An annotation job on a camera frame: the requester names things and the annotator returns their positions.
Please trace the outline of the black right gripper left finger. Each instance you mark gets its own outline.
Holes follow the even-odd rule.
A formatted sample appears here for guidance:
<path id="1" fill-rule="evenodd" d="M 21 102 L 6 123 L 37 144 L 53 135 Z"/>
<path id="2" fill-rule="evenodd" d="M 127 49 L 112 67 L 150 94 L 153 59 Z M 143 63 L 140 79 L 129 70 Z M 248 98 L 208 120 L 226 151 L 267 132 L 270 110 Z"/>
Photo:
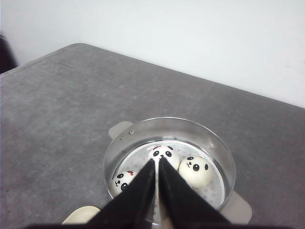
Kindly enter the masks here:
<path id="1" fill-rule="evenodd" d="M 87 229 L 150 229 L 146 217 L 155 195 L 155 163 L 149 160 L 128 187 L 85 224 Z"/>

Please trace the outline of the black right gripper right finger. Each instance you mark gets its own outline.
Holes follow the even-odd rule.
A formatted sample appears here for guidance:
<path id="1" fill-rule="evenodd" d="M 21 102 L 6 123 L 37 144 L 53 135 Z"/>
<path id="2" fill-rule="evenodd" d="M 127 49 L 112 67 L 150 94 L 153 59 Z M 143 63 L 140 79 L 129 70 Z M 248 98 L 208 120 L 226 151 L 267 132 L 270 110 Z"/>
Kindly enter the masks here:
<path id="1" fill-rule="evenodd" d="M 201 198 L 170 165 L 159 161 L 159 193 L 175 229 L 229 229 L 231 223 Z"/>

